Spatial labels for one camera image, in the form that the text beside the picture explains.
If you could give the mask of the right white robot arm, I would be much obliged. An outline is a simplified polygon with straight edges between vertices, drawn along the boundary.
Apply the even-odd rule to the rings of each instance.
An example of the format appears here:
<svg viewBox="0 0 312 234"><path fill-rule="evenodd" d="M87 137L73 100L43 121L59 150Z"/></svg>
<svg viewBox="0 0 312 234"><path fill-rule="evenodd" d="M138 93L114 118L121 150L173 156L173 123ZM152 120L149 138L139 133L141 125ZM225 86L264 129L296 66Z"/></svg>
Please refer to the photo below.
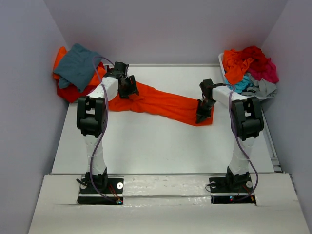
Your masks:
<svg viewBox="0 0 312 234"><path fill-rule="evenodd" d="M229 109L230 127L235 142L231 162L224 177L210 178L208 186L212 193L235 193L243 187L253 188L249 167L254 168L250 153L255 139L264 129L260 100L256 97L242 96L229 87L229 84L214 84L211 79L199 85L202 99L198 100L196 123L212 117L216 102Z"/></svg>

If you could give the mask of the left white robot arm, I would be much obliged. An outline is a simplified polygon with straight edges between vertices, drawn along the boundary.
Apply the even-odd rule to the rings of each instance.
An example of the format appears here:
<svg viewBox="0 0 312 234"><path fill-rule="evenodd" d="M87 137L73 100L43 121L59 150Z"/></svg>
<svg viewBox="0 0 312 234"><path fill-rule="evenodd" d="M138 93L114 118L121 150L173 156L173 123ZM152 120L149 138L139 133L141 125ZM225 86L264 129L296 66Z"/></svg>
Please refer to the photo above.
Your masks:
<svg viewBox="0 0 312 234"><path fill-rule="evenodd" d="M128 75L129 65L116 62L90 94L78 98L77 128L86 144L88 167L80 183L81 194L103 193L108 187L107 166L102 139L107 128L108 102L139 94L135 77Z"/></svg>

